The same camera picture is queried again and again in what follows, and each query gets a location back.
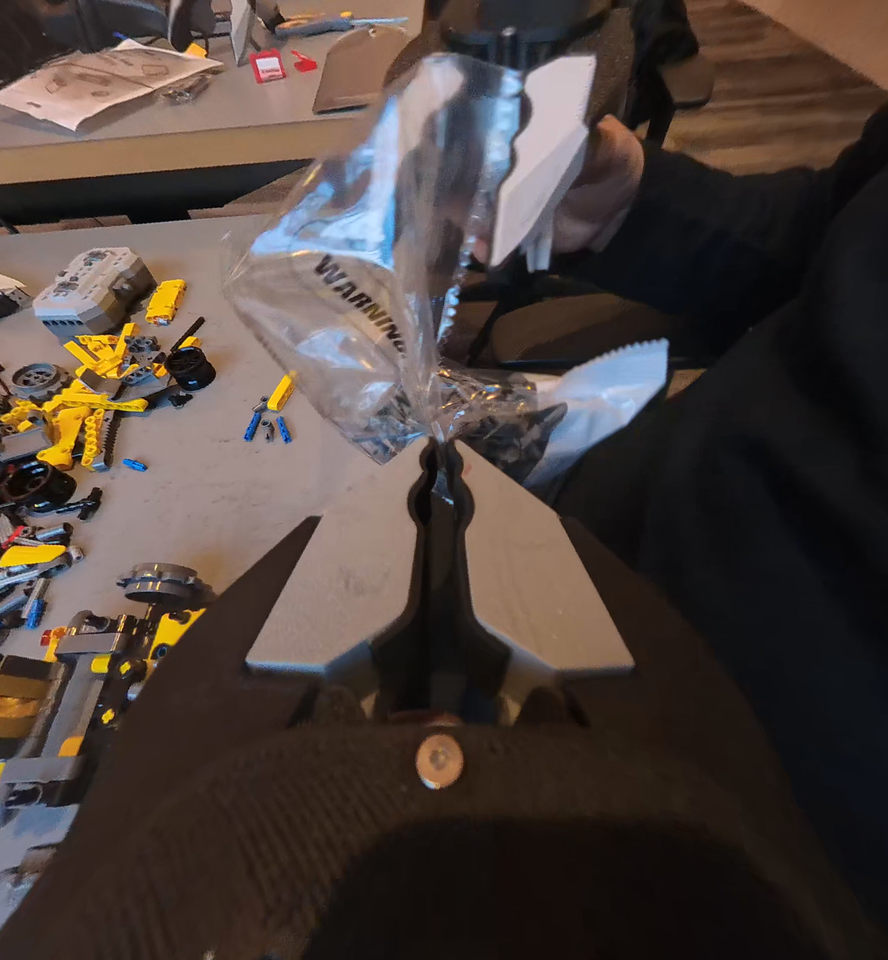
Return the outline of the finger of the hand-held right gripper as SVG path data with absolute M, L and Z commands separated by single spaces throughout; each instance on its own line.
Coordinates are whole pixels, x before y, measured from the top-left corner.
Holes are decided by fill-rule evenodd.
M 527 270 L 548 269 L 555 212 L 585 158 L 595 70 L 595 54 L 567 54 L 527 74 L 523 94 L 530 113 L 514 138 L 511 170 L 499 187 L 490 267 L 523 253 Z

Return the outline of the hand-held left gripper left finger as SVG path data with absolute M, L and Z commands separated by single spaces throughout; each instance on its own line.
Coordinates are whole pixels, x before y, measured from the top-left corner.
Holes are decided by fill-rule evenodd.
M 321 515 L 246 655 L 252 673 L 377 694 L 405 672 L 436 453 L 414 442 Z

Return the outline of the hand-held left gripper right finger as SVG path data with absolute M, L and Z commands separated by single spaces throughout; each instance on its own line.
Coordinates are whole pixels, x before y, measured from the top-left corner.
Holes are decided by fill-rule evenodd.
M 558 514 L 461 440 L 448 444 L 455 576 L 474 681 L 499 698 L 635 662 Z

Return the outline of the yellow black toy vehicle model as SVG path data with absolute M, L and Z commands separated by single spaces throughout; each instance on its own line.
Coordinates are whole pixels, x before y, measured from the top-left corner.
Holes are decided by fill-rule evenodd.
M 45 633 L 43 659 L 0 654 L 0 829 L 81 802 L 129 706 L 216 597 L 171 563 L 136 565 L 118 584 L 142 615 L 81 610 Z

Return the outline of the clear plastic parts bag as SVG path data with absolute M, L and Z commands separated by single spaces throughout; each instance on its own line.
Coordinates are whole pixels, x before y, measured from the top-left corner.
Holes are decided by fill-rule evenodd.
M 380 91 L 354 146 L 317 160 L 259 229 L 231 236 L 235 312 L 317 412 L 385 464 L 411 443 L 474 440 L 539 486 L 664 386 L 666 340 L 562 376 L 488 379 L 447 359 L 459 285 L 528 119 L 528 73 L 468 55 L 421 58 Z

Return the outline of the pile of small building pieces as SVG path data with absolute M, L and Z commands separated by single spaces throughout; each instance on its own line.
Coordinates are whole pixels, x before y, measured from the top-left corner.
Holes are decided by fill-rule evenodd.
M 11 391 L 11 375 L 0 364 L 0 413 Z M 75 544 L 75 524 L 91 520 L 100 509 L 100 486 L 80 490 L 75 466 L 67 472 L 77 482 L 72 500 L 50 512 L 18 509 L 1 496 L 9 474 L 34 459 L 0 459 L 0 645 L 11 632 L 37 629 L 46 612 L 46 595 L 54 578 L 83 558 Z

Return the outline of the person's right forearm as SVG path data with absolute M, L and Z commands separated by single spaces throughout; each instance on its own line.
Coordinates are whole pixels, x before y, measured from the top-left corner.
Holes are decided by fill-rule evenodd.
M 617 235 L 585 264 L 600 287 L 726 330 L 798 296 L 888 325 L 888 142 L 822 170 L 737 175 L 647 150 Z

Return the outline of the grey desk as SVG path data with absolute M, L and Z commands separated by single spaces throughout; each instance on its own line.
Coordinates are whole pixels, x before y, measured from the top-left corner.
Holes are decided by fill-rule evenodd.
M 382 830 L 405 788 L 378 771 L 397 733 L 293 726 L 313 682 L 251 675 L 244 660 L 282 591 L 306 523 L 380 468 L 298 397 L 292 445 L 245 442 L 282 376 L 226 301 L 232 219 L 0 238 L 0 268 L 52 280 L 88 245 L 124 246 L 188 282 L 179 331 L 206 318 L 215 383 L 182 411 L 129 418 L 82 566 L 61 575 L 59 619 L 117 609 L 117 574 L 177 561 L 223 597 L 165 658 L 112 733 L 82 803 L 27 811 L 0 836 L 0 958 L 258 958 L 303 948 L 345 847 Z

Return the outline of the person's right hand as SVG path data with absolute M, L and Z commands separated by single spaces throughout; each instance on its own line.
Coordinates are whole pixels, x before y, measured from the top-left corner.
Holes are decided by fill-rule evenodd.
M 642 142 L 617 117 L 595 126 L 580 173 L 554 214 L 552 252 L 600 253 L 628 216 L 644 167 Z

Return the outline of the grey metal stand base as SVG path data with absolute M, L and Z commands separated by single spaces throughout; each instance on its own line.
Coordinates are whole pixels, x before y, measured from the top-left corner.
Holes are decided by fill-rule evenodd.
M 359 27 L 335 42 L 314 98 L 314 115 L 363 109 L 378 99 L 388 68 L 409 42 L 401 27 Z

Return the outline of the person's body in dark clothes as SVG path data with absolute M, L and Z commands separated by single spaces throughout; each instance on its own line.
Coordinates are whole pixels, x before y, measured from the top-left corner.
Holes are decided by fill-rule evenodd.
M 888 101 L 865 138 L 888 142 Z M 610 292 L 586 274 L 601 252 L 553 256 Z M 554 505 L 710 642 L 888 935 L 888 325 L 802 295 L 735 330 L 666 315 L 720 357 Z

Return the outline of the black toy wheel rim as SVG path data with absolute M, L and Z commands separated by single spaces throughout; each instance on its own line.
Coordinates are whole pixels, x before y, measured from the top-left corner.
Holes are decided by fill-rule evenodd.
M 215 367 L 195 345 L 174 349 L 166 356 L 164 366 L 180 388 L 190 393 L 206 389 L 216 378 Z
M 49 513 L 69 503 L 76 480 L 47 462 L 34 460 L 18 466 L 1 484 L 1 496 L 18 509 Z

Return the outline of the yellow panel block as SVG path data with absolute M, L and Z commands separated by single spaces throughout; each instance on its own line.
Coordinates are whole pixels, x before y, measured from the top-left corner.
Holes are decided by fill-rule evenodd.
M 183 279 L 162 281 L 151 294 L 145 309 L 145 321 L 155 327 L 168 327 L 178 313 L 186 295 Z

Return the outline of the grey battery box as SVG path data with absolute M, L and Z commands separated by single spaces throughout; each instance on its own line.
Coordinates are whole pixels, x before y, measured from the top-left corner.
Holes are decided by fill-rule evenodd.
M 62 342 L 114 333 L 157 282 L 142 258 L 125 246 L 84 251 L 33 301 L 38 320 Z

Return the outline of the background grey table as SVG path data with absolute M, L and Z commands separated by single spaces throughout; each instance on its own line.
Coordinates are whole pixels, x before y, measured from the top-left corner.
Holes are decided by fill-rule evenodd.
M 41 26 L 39 6 L 21 2 L 8 8 L 0 89 L 28 73 L 12 64 L 16 30 L 24 22 Z M 288 60 L 286 78 L 258 83 L 247 60 L 236 62 L 230 30 L 221 25 L 210 30 L 205 47 L 221 66 L 211 70 L 207 89 L 183 105 L 155 91 L 142 93 L 69 129 L 0 103 L 0 186 L 306 160 L 356 133 L 361 108 L 313 112 L 334 34 L 295 44 L 317 61 L 317 70 L 293 70 Z

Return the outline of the white paper sheet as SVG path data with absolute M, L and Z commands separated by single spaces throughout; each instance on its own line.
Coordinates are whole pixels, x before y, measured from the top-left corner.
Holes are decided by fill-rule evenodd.
M 97 53 L 75 53 L 0 89 L 0 107 L 70 131 L 111 108 L 222 71 L 219 60 L 126 39 Z

